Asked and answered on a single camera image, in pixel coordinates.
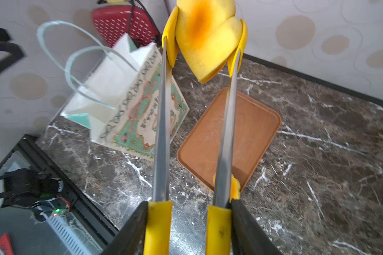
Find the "red chair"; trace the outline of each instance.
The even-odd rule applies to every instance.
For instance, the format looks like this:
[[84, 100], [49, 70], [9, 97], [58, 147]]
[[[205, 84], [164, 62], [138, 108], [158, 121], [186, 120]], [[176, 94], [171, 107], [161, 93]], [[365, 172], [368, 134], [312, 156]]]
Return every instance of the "red chair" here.
[[92, 22], [102, 38], [113, 47], [116, 41], [128, 33], [137, 46], [145, 46], [151, 42], [160, 44], [160, 33], [153, 19], [145, 10], [133, 2], [110, 5], [92, 11]]

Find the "wallpaper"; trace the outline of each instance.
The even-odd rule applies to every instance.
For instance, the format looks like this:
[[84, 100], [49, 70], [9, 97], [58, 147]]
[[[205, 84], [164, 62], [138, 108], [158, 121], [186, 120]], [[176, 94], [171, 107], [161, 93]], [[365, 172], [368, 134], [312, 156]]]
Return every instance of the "wallpaper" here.
[[[0, 28], [10, 34], [10, 42], [20, 45], [25, 57], [0, 74], [0, 161], [25, 134], [40, 134], [58, 113], [72, 90], [64, 72], [44, 54], [36, 39], [40, 24], [64, 20], [85, 28], [100, 38], [91, 20], [96, 0], [6, 0], [0, 1]], [[142, 1], [163, 30], [168, 18], [163, 0]], [[50, 28], [46, 45], [62, 64], [76, 50], [95, 45], [84, 33], [68, 26]], [[6, 53], [0, 52], [0, 59]], [[83, 79], [102, 52], [83, 55], [73, 74]]]
[[383, 100], [383, 0], [236, 0], [236, 16], [245, 53]]

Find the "mango slice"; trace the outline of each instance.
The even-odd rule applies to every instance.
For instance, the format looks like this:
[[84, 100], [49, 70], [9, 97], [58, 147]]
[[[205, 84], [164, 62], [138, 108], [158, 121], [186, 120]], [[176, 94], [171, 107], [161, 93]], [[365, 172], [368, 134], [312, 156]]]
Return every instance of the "mango slice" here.
[[166, 41], [166, 54], [171, 67], [174, 67], [174, 63], [176, 62], [177, 58], [177, 53], [179, 51], [179, 45], [177, 44], [177, 41], [175, 39], [175, 30], [178, 14], [179, 8], [176, 6], [171, 12], [162, 34], [162, 45], [164, 45], [164, 42]]
[[[213, 184], [216, 184], [216, 174], [213, 176]], [[240, 189], [241, 185], [237, 178], [231, 174], [231, 193], [230, 193], [230, 202], [231, 199], [240, 199]]]
[[242, 23], [234, 0], [178, 0], [176, 41], [197, 79], [205, 83], [240, 42]]

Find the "bag handle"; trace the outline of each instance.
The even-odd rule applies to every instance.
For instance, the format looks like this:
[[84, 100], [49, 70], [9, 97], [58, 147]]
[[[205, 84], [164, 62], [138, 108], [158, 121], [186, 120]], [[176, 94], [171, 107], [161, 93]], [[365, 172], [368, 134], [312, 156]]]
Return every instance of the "bag handle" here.
[[[66, 22], [66, 21], [62, 21], [62, 20], [54, 20], [54, 21], [49, 21], [49, 22], [45, 22], [45, 23], [42, 23], [38, 29], [37, 29], [37, 39], [38, 39], [38, 43], [40, 44], [42, 50], [44, 51], [44, 53], [51, 59], [51, 61], [54, 63], [54, 65], [56, 65], [56, 67], [58, 67], [59, 69], [61, 69], [62, 71], [64, 71], [64, 68], [62, 67], [62, 65], [56, 60], [56, 58], [50, 53], [50, 51], [47, 49], [47, 46], [45, 45], [45, 41], [44, 41], [44, 34], [45, 32], [47, 31], [48, 28], [50, 27], [53, 27], [53, 26], [57, 26], [57, 25], [68, 25], [68, 26], [71, 26], [71, 27], [74, 27], [78, 30], [81, 30], [83, 33], [85, 33], [87, 36], [89, 36], [90, 38], [92, 38], [98, 45], [100, 46], [103, 46], [103, 44], [100, 42], [100, 40], [98, 40], [95, 36], [93, 36], [91, 33], [89, 33], [87, 30], [75, 25], [75, 24], [72, 24], [72, 23], [69, 23], [69, 22]], [[72, 76], [72, 79], [78, 83], [79, 85], [81, 86], [84, 86], [86, 87], [84, 84], [82, 84], [77, 78], [75, 78], [74, 76]]]
[[76, 59], [84, 54], [84, 53], [87, 53], [89, 51], [96, 51], [96, 50], [103, 50], [104, 52], [106, 51], [109, 51], [109, 52], [112, 52], [113, 54], [117, 55], [119, 58], [121, 58], [123, 61], [125, 61], [135, 72], [138, 72], [138, 70], [132, 66], [131, 63], [129, 63], [121, 54], [119, 54], [116, 50], [112, 49], [112, 48], [109, 48], [109, 47], [106, 47], [106, 46], [90, 46], [90, 47], [87, 47], [87, 48], [82, 48], [76, 52], [74, 52], [73, 54], [71, 54], [71, 56], [69, 56], [69, 58], [67, 59], [66, 61], [66, 64], [65, 64], [65, 69], [64, 69], [64, 74], [65, 74], [65, 79], [66, 79], [66, 82], [67, 84], [76, 92], [78, 92], [79, 94], [81, 94], [83, 97], [89, 99], [89, 100], [92, 100], [100, 105], [103, 105], [103, 106], [106, 106], [112, 110], [115, 109], [115, 107], [113, 106], [110, 106], [106, 103], [103, 103], [97, 99], [94, 99], [84, 93], [82, 93], [81, 91], [79, 91], [73, 84], [72, 80], [74, 79], [74, 77], [71, 75], [71, 69], [72, 69], [72, 65], [74, 64], [74, 62], [76, 61]]
[[90, 50], [86, 50], [86, 51], [82, 51], [82, 50], [79, 50], [79, 51], [76, 51], [75, 53], [73, 53], [69, 58], [68, 58], [68, 61], [71, 59], [71, 66], [72, 64], [74, 63], [75, 59], [83, 54], [84, 52], [87, 52], [87, 51], [93, 51], [93, 50], [99, 50], [99, 49], [102, 49], [105, 53], [105, 55], [110, 58], [107, 54], [107, 51], [109, 52], [112, 52], [114, 53], [115, 55], [119, 56], [123, 61], [125, 61], [134, 71], [138, 71], [136, 70], [121, 54], [119, 54], [117, 51], [113, 50], [112, 48], [109, 48], [109, 47], [105, 47], [101, 42], [100, 40], [98, 40], [95, 36], [93, 36], [91, 33], [89, 33], [87, 30], [73, 24], [73, 23], [70, 23], [70, 22], [66, 22], [66, 21], [62, 21], [62, 20], [55, 20], [55, 21], [50, 21], [50, 22], [45, 22], [45, 23], [42, 23], [38, 29], [37, 29], [37, 39], [38, 39], [38, 43], [40, 44], [41, 48], [43, 49], [44, 53], [51, 59], [51, 61], [56, 65], [56, 67], [58, 67], [59, 69], [61, 69], [62, 71], [64, 71], [65, 73], [65, 79], [67, 81], [67, 84], [68, 86], [74, 90], [74, 92], [77, 92], [79, 94], [81, 94], [83, 97], [87, 98], [87, 99], [90, 99], [100, 105], [103, 105], [103, 106], [106, 106], [110, 109], [115, 109], [115, 107], [113, 106], [110, 106], [108, 104], [105, 104], [97, 99], [94, 99], [84, 93], [82, 93], [81, 91], [79, 91], [73, 84], [72, 82], [72, 79], [77, 83], [79, 84], [80, 86], [83, 86], [83, 87], [86, 87], [87, 86], [85, 84], [83, 84], [81, 81], [79, 81], [77, 78], [75, 78], [75, 76], [71, 75], [71, 66], [69, 67], [69, 70], [67, 71], [66, 68], [62, 67], [62, 65], [55, 59], [55, 57], [50, 53], [50, 51], [47, 49], [46, 45], [45, 45], [45, 41], [44, 41], [44, 34], [46, 32], [46, 30], [49, 28], [49, 27], [52, 27], [52, 26], [57, 26], [57, 25], [68, 25], [68, 26], [71, 26], [71, 27], [74, 27], [80, 31], [82, 31], [83, 33], [87, 34], [87, 36], [89, 36], [90, 38], [92, 38], [99, 46], [94, 46], [96, 48], [93, 48], [93, 47], [88, 47], [88, 48], [91, 48]]

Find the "marble countertop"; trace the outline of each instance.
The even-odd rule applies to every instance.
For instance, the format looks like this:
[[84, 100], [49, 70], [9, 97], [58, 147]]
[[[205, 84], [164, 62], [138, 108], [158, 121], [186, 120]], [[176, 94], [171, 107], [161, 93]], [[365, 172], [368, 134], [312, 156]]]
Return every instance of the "marble countertop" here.
[[[201, 84], [179, 57], [173, 75], [190, 111], [171, 144], [171, 254], [204, 254], [213, 193], [176, 152], [230, 78]], [[279, 112], [282, 125], [241, 200], [284, 254], [381, 254], [383, 108], [243, 59], [238, 90]], [[37, 144], [118, 227], [151, 197], [153, 162], [89, 141], [61, 116]]]

